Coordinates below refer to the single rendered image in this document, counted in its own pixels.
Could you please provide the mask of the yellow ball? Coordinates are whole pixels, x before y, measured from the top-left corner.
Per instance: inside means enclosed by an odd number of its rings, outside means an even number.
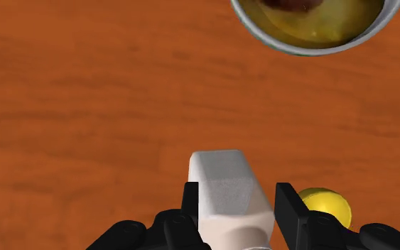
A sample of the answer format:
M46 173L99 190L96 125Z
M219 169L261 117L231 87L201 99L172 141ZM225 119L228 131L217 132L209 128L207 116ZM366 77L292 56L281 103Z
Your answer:
M309 210L333 215L342 226L349 228L352 210L348 201L338 192L323 187L310 187L298 193Z

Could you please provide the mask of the white rectangular block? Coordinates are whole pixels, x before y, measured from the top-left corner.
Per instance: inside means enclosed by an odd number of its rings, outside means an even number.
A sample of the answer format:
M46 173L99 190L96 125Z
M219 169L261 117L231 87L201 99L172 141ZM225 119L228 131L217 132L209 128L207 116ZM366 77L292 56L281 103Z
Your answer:
M198 231L212 250L271 250L274 211L241 151L194 152L188 180L199 185Z

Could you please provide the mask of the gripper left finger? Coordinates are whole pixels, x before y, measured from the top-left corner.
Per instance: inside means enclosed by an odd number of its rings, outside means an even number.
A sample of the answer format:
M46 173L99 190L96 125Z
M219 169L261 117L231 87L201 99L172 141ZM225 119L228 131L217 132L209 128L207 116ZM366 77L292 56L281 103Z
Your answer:
M198 231L198 183L186 182L180 209L159 212L151 227L123 220L86 250L211 250Z

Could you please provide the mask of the grey bowl with yellow inside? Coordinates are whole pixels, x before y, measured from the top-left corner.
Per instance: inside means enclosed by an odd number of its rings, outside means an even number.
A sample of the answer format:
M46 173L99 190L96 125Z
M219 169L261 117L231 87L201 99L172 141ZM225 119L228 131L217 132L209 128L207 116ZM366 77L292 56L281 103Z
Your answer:
M298 56L358 46L382 30L400 0L230 0L245 28L265 45Z

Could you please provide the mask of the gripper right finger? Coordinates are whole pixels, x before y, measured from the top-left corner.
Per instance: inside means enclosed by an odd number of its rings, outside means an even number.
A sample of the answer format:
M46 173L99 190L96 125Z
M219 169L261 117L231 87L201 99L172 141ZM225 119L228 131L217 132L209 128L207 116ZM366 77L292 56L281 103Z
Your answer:
M277 183L275 218L289 250L400 250L400 231L365 224L353 232L331 214L309 210L290 183Z

